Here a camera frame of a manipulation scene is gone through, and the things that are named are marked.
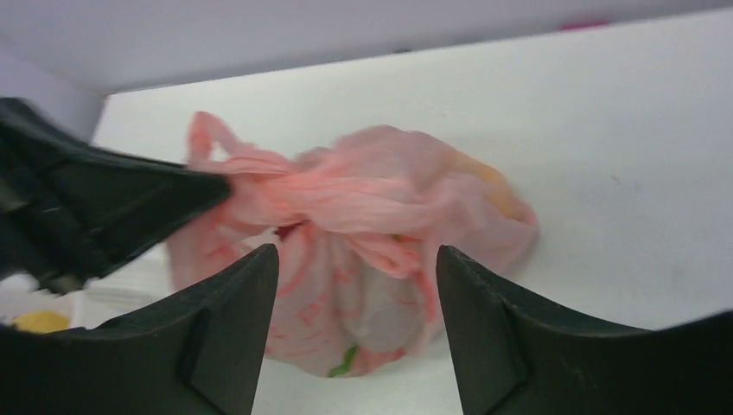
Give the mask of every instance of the yellow item inside bag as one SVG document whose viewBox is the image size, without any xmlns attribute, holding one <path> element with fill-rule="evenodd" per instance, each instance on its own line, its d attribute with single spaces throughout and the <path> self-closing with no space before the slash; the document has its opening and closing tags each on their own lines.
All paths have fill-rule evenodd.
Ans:
<svg viewBox="0 0 733 415">
<path fill-rule="evenodd" d="M 499 170 L 488 166 L 473 157 L 456 151 L 453 159 L 452 169 L 460 173 L 466 173 L 482 179 L 484 182 L 495 184 L 499 190 L 487 197 L 487 201 L 494 205 L 504 217 L 517 219 L 519 210 L 517 199 L 509 187 L 509 182 Z"/>
<path fill-rule="evenodd" d="M 12 324 L 21 331 L 44 334 L 66 330 L 71 325 L 71 321 L 59 313 L 44 310 L 19 316 L 13 320 Z"/>
</svg>

